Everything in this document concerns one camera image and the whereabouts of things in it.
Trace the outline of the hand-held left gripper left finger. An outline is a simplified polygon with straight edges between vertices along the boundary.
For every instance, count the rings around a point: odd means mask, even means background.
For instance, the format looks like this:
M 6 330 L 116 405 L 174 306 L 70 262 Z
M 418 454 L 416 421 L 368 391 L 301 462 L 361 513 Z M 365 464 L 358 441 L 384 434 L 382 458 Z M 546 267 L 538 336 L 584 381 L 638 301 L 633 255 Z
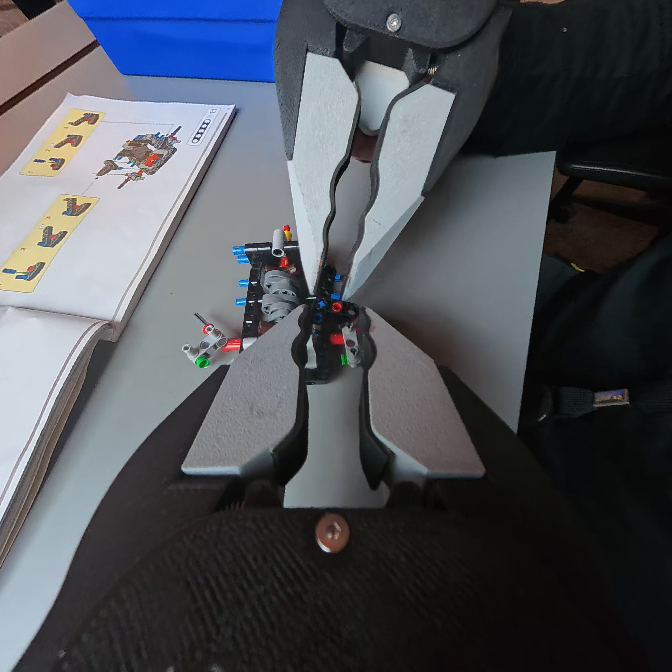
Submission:
M 307 314 L 295 308 L 233 361 L 183 473 L 280 486 L 298 473 L 307 457 Z

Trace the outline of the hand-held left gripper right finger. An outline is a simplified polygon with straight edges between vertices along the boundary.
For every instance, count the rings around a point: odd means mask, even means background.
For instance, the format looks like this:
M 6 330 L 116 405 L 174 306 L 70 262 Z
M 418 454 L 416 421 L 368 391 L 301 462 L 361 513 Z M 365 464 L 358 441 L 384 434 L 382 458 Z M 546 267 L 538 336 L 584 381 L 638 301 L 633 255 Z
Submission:
M 370 488 L 482 478 L 484 465 L 432 358 L 370 308 L 362 309 L 358 335 L 359 454 Z

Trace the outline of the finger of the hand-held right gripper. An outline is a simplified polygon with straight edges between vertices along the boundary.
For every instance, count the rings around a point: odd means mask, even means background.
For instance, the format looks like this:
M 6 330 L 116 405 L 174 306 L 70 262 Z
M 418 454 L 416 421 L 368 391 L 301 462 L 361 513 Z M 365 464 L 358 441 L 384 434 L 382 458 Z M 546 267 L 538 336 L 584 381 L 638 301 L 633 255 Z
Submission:
M 308 53 L 304 72 L 288 172 L 302 268 L 315 295 L 335 215 L 335 184 L 351 152 L 359 91 L 336 58 Z
M 342 297 L 373 273 L 424 200 L 423 190 L 456 94 L 421 83 L 397 96 L 372 161 L 372 199 L 361 221 Z

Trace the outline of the black lego frame assembly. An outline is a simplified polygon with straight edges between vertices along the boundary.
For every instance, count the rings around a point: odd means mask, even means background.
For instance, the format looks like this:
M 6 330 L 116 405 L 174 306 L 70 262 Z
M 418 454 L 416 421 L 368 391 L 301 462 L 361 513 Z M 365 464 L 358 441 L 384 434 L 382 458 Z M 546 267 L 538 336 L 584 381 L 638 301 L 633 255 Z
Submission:
M 271 242 L 234 246 L 232 253 L 240 264 L 251 267 L 248 279 L 239 281 L 239 287 L 247 290 L 246 297 L 236 300 L 237 306 L 245 309 L 241 337 L 229 338 L 215 324 L 195 314 L 202 328 L 200 342 L 197 345 L 187 343 L 182 351 L 199 369 L 211 365 L 221 352 L 238 354 L 251 347 L 299 305 L 306 304 L 310 312 L 310 305 L 317 296 L 326 294 L 337 298 L 340 295 L 347 301 L 340 291 L 342 277 L 331 265 L 322 271 L 317 293 L 310 294 L 300 261 L 299 244 L 293 240 L 288 225 L 273 231 Z M 362 364 L 358 318 L 359 315 L 352 324 L 331 333 L 315 331 L 308 313 L 308 384 L 328 382 L 338 364 L 353 368 Z

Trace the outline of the small black lego subassembly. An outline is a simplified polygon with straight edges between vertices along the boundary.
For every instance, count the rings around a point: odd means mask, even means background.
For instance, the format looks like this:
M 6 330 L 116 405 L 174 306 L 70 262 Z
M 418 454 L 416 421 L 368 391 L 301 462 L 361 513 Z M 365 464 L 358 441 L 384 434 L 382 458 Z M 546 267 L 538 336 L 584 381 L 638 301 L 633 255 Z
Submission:
M 322 294 L 314 298 L 310 305 L 310 323 L 315 331 L 333 333 L 352 324 L 359 315 L 359 307 L 351 302 L 343 301 L 340 295 Z

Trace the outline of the person's right forearm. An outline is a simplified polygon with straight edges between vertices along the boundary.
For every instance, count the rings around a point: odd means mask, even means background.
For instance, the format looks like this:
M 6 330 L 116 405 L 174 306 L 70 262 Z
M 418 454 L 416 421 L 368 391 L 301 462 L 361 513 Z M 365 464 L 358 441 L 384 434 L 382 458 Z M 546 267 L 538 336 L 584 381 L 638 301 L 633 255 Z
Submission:
M 464 153 L 555 151 L 671 126 L 671 2 L 524 2 Z

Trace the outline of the blue plastic bin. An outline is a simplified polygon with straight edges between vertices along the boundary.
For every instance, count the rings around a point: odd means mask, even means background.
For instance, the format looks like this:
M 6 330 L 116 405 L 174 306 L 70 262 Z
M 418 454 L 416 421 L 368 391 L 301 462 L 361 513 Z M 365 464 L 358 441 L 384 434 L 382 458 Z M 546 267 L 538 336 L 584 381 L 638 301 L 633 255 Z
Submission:
M 273 82 L 281 1 L 70 1 L 125 75 Z

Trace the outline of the black office chair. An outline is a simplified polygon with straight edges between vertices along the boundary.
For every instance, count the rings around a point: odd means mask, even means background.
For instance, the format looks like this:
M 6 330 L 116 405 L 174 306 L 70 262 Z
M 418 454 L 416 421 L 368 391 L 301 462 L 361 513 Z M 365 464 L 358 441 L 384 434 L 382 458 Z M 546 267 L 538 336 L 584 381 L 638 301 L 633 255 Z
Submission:
M 615 146 L 566 147 L 556 158 L 556 167 L 567 180 L 552 198 L 548 215 L 567 223 L 574 206 L 594 210 L 655 226 L 671 225 L 671 154 L 669 147 L 639 142 Z M 584 181 L 617 186 L 661 196 L 648 204 L 617 203 L 595 197 L 575 196 Z

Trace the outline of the white instruction booklet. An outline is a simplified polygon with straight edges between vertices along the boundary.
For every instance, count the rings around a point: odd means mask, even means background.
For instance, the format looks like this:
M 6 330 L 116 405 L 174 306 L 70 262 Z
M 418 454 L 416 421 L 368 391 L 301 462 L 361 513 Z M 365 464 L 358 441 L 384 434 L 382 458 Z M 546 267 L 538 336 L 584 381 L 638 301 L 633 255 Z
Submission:
M 236 113 L 67 95 L 1 176 L 1 562 Z

